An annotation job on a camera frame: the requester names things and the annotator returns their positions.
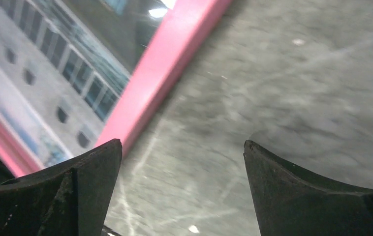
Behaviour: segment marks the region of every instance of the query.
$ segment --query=pink trim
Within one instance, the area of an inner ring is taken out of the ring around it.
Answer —
[[[119,138],[126,155],[231,0],[177,0],[157,29],[96,146]]]
[[[0,158],[17,177],[38,171],[39,166],[0,122]]]

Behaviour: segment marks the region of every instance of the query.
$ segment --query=white building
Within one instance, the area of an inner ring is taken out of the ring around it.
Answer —
[[[44,165],[94,145],[164,15],[148,15],[151,9],[166,6],[155,0],[0,0],[0,87],[6,85],[0,114]],[[25,113],[9,105],[17,97],[39,123],[33,134],[29,122],[15,124]]]

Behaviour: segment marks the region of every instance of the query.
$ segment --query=concrete floor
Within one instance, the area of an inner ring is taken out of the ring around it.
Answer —
[[[372,0],[233,1],[125,160],[106,224],[125,236],[258,235],[243,161],[252,133],[373,188]]]

